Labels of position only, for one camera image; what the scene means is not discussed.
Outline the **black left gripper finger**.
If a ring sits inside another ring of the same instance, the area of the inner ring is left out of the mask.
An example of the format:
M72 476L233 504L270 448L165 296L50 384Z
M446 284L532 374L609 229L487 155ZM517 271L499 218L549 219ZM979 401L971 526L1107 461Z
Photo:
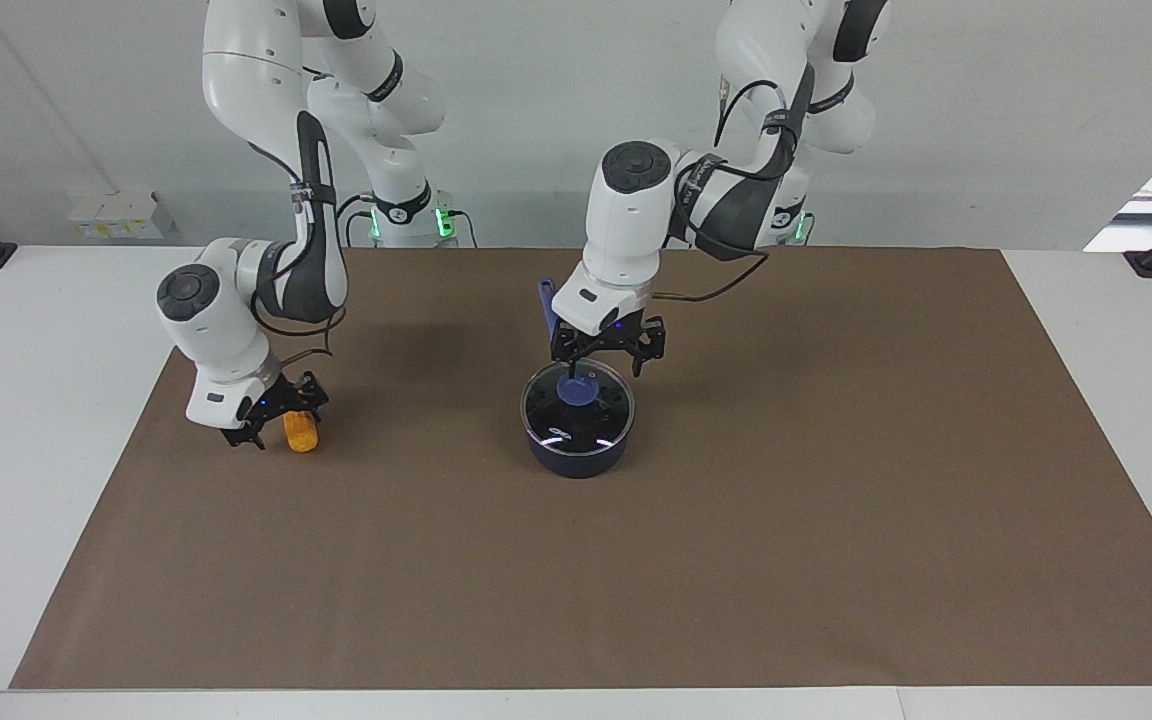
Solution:
M634 378L643 374L643 369L650 361L664 359L666 338L662 316L626 316L604 331L604 341L609 350L626 353L631 357Z
M600 336L573 327L570 323L554 323L550 331L550 359L564 367L568 378L579 374L577 365L594 354Z

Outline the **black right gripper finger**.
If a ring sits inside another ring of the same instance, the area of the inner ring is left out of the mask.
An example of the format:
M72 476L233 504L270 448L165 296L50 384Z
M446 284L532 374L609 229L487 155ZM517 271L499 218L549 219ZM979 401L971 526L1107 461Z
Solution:
M317 414L328 402L328 393L311 372L303 373L296 382L280 373L270 387L270 414Z
M265 414L265 411L252 411L252 414L248 414L244 418L237 419L234 427L220 429L220 433L230 447L237 448L242 445L253 445L259 450L266 450L266 445L264 439L262 439L262 429L265 427L268 420L270 415Z

